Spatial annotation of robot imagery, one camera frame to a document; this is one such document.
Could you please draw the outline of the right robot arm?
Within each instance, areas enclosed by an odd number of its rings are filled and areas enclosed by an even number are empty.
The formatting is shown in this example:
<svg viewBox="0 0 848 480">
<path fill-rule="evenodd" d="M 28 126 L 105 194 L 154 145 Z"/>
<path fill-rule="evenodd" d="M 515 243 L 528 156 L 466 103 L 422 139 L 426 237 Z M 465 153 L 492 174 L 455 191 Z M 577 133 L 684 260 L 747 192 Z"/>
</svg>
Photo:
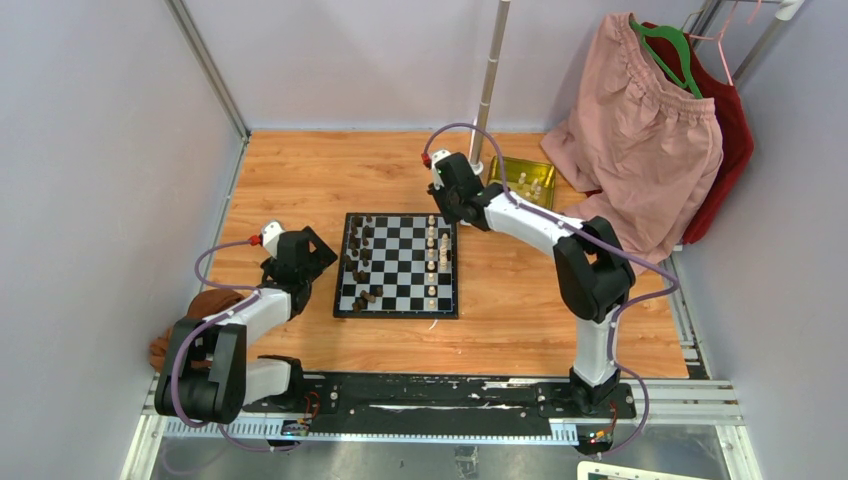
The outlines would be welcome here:
<svg viewBox="0 0 848 480">
<path fill-rule="evenodd" d="M 566 217 L 501 184 L 484 185 L 462 153 L 439 150 L 422 162 L 432 175 L 428 193 L 448 222 L 509 235 L 554 260 L 561 298 L 577 319 L 571 403 L 584 417 L 601 414 L 621 375 L 615 317 L 635 283 L 629 261 L 615 253 L 620 245 L 609 222 Z"/>
</svg>

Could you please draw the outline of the black white chess board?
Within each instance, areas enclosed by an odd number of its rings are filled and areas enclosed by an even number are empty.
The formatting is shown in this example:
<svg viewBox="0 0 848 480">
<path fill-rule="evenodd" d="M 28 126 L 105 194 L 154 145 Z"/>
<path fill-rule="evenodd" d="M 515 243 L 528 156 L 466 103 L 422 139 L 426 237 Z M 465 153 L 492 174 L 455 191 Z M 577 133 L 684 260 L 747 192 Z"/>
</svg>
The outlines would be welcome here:
<svg viewBox="0 0 848 480">
<path fill-rule="evenodd" d="M 428 225 L 434 215 L 435 226 Z M 436 235 L 427 247 L 428 229 Z M 448 269 L 439 270 L 441 236 L 450 237 Z M 458 229 L 438 213 L 348 213 L 333 303 L 336 318 L 457 319 Z M 428 295 L 428 250 L 435 251 L 436 295 Z M 429 299 L 436 309 L 427 308 Z"/>
</svg>

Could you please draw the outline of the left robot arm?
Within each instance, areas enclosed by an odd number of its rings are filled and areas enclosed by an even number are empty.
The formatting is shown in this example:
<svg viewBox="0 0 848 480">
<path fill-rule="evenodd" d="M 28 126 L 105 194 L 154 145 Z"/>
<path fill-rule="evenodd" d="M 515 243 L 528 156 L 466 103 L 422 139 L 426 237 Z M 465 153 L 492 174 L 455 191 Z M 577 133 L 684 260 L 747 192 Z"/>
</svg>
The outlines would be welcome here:
<svg viewBox="0 0 848 480">
<path fill-rule="evenodd" d="M 298 359 L 270 355 L 251 361 L 247 350 L 304 311 L 314 281 L 338 256 L 312 228 L 289 231 L 277 221 L 247 242 L 269 254 L 260 284 L 215 314 L 177 321 L 164 355 L 155 410 L 193 428 L 230 424 L 243 406 L 265 398 L 283 413 L 298 411 L 306 400 Z"/>
</svg>

